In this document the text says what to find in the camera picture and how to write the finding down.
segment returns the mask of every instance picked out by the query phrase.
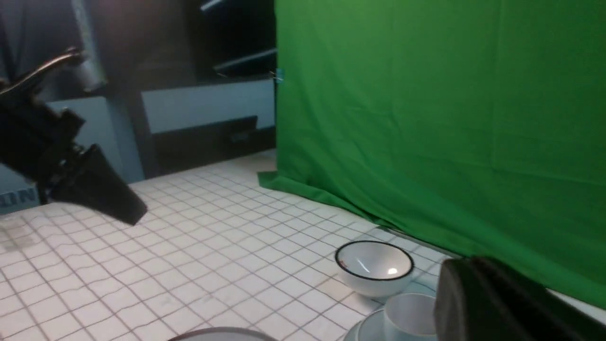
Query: green screen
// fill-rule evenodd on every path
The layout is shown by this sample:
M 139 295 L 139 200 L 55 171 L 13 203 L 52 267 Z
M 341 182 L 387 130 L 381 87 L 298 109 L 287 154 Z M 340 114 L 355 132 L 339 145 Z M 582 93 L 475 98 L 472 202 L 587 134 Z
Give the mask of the green screen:
M 606 2 L 277 0 L 266 187 L 606 308 Z

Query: bowl with black rim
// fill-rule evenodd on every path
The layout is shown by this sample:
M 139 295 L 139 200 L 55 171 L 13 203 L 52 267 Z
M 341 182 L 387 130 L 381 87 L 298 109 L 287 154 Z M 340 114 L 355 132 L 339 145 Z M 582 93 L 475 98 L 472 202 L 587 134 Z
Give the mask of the bowl with black rim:
M 412 257 L 403 249 L 382 241 L 361 240 L 335 252 L 339 276 L 357 293 L 372 297 L 397 294 L 412 281 Z

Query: black robotic arm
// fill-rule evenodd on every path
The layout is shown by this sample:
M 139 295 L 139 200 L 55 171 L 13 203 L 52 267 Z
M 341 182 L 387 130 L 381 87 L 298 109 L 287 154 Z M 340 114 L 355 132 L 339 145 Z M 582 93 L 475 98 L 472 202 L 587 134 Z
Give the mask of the black robotic arm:
M 38 184 L 57 201 L 80 204 L 134 225 L 144 202 L 120 179 L 101 148 L 76 144 L 84 120 L 71 110 L 54 112 L 36 98 L 43 82 L 71 67 L 87 89 L 96 87 L 80 51 L 65 54 L 18 78 L 0 83 L 0 162 Z

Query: saucer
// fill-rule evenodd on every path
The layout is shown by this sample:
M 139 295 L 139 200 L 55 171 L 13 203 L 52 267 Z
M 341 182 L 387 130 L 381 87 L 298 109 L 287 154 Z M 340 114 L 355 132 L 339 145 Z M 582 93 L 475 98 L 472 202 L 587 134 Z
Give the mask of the saucer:
M 356 323 L 356 325 L 347 332 L 342 341 L 358 341 L 358 329 L 361 324 L 362 322 Z
M 364 321 L 360 322 L 356 334 L 355 341 L 385 340 L 383 309 L 373 312 Z

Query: black rim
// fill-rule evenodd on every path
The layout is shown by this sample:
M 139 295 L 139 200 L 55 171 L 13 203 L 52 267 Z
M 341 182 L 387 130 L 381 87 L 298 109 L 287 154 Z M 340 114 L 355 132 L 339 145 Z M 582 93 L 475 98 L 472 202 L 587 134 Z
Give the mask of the black rim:
M 357 244 L 357 243 L 377 243 L 377 244 L 383 244 L 383 245 L 387 245 L 387 246 L 391 246 L 392 248 L 396 248 L 400 251 L 402 251 L 402 253 L 408 257 L 408 259 L 410 260 L 410 269 L 408 269 L 408 271 L 403 274 L 400 275 L 398 277 L 393 277 L 392 279 L 373 279 L 371 277 L 366 277 L 366 276 L 362 276 L 362 275 L 358 275 L 358 274 L 354 274 L 353 272 L 349 271 L 347 268 L 343 267 L 341 265 L 341 262 L 339 262 L 339 253 L 341 252 L 341 250 L 343 250 L 344 248 L 346 248 L 347 246 L 351 245 L 351 244 Z M 415 269 L 415 260 L 413 260 L 413 257 L 411 257 L 406 251 L 404 251 L 402 248 L 399 248 L 393 244 L 389 244 L 386 243 L 384 241 L 375 241 L 375 240 L 358 240 L 358 241 L 351 241 L 345 245 L 342 245 L 339 249 L 337 249 L 337 251 L 335 252 L 335 262 L 337 263 L 337 265 L 343 269 L 343 271 L 347 272 L 348 274 L 351 274 L 353 276 L 359 277 L 361 279 L 365 279 L 365 280 L 372 280 L 372 281 L 378 281 L 378 282 L 385 282 L 385 281 L 390 281 L 390 280 L 399 280 L 401 278 L 404 278 L 406 276 L 408 276 L 414 269 Z
M 174 338 L 170 339 L 169 341 L 185 341 L 194 336 L 200 336 L 200 335 L 210 334 L 210 333 L 238 333 L 238 334 L 242 334 L 242 335 L 258 337 L 260 340 L 263 340 L 263 341 L 276 341 L 276 339 L 274 339 L 266 334 L 260 333 L 258 331 L 244 329 L 244 328 L 235 328 L 235 327 L 217 327 L 217 328 L 206 328 L 206 329 L 201 329 L 201 330 L 196 330 L 196 331 L 190 331 L 189 333 L 185 333 L 183 335 L 174 337 Z

